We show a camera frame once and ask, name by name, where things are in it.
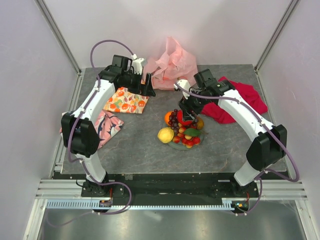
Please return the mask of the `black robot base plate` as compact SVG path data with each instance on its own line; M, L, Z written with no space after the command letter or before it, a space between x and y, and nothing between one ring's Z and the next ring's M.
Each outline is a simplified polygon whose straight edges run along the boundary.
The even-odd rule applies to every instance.
M233 173L142 173L108 174L110 183L126 184L132 195L187 194L211 198L256 198L258 186L252 182L236 186Z

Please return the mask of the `yellow fake pear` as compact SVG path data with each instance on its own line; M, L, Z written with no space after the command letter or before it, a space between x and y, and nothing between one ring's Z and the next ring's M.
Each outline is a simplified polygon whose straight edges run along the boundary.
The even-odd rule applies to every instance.
M174 138L175 133L170 127L164 127L159 130L157 138L164 144L168 144Z

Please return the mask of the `brown fake kiwi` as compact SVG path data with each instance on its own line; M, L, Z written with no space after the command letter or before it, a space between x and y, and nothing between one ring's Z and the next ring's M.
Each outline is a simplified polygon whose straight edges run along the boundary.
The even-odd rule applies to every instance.
M204 128L204 121L202 118L198 117L197 118L197 129L202 130Z

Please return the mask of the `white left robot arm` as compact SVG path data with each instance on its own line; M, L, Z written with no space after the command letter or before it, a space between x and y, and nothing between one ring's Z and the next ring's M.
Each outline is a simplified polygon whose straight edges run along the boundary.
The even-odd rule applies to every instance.
M143 80L146 63L146 59L135 54L131 57L114 55L111 65L97 74L93 89L80 107L72 113L65 113L61 118L63 144L68 150L69 161L81 163L86 178L93 182L92 191L99 197L109 193L110 185L97 154L100 137L95 122L106 102L121 87L135 95L156 95L151 74L148 73Z

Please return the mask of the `orange fake mandarin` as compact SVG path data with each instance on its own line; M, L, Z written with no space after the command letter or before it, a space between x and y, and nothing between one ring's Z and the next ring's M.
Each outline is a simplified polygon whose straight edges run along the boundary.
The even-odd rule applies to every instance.
M168 125L170 121L170 116L173 113L173 111L168 111L164 116L164 122Z

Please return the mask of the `purple fake grape bunch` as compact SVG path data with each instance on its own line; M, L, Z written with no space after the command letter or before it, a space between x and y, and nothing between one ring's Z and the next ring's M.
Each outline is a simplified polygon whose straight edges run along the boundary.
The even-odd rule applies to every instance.
M187 126L184 126L182 124L180 124L178 122L178 119L177 119L177 112L179 110L175 109L173 111L173 113L171 114L171 116L169 117L170 121L168 123L168 126L171 127L171 129L173 129L177 134L183 134L185 132L185 130L189 129L189 128L192 128L192 129L196 129L197 128L197 121L196 120L192 120L193 123L191 125L187 125Z

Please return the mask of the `grey-green round plate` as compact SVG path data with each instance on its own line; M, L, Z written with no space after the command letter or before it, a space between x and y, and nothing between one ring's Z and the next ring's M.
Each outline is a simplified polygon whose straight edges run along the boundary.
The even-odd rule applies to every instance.
M198 123L182 124L177 122L176 127L164 122L158 131L158 140L170 147L186 151L191 150L200 145L205 137L203 129L198 129Z

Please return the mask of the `pink plastic bag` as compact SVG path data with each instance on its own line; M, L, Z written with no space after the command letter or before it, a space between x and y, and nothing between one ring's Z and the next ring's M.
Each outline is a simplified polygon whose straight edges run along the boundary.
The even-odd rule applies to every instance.
M166 39L165 51L159 59L150 57L143 67L143 78L151 74L154 89L173 90L178 80L188 80L195 85L194 75L198 72L196 57L186 51L179 42L169 36Z

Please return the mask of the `red yellow fake fruit bunch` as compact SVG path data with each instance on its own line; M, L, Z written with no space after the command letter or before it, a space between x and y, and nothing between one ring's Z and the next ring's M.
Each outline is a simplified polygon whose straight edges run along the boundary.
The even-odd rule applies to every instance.
M198 130L197 128L189 128L184 133L174 131L174 137L170 144L177 148L182 147L182 150L192 149L200 145L207 134L204 130Z

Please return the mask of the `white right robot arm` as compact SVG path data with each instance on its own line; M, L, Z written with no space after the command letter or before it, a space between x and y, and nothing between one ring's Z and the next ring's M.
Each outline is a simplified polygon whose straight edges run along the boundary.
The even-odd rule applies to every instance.
M194 120L205 105L214 103L242 127L251 141L246 162L234 173L234 181L229 184L230 193L240 197L262 171L286 155L287 129L262 117L229 80L217 81L209 69L198 72L194 79L198 86L196 90L192 90L186 79L174 83L175 90L181 90L183 94L178 103L183 120Z

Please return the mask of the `red fake apple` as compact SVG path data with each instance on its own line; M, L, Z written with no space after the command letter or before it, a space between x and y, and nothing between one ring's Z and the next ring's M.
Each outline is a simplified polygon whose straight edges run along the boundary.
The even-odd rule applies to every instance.
M177 121L183 126L189 126L189 125L191 125L193 123L192 120L183 120L183 111L182 110L179 110L177 112L177 116L176 117L177 117Z

